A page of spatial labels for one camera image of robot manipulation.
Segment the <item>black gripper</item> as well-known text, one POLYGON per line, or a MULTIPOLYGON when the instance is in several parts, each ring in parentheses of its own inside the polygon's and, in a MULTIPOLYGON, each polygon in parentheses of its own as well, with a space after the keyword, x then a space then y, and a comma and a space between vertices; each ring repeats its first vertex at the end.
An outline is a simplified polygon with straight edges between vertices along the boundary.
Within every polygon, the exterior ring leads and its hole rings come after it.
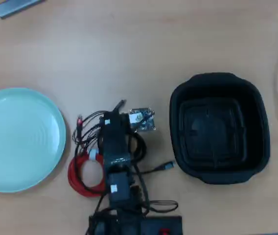
POLYGON ((128 122, 126 115, 119 113, 125 103, 126 100, 122 99, 111 112, 104 115, 103 158, 105 171, 122 169, 131 164, 126 141, 128 122))

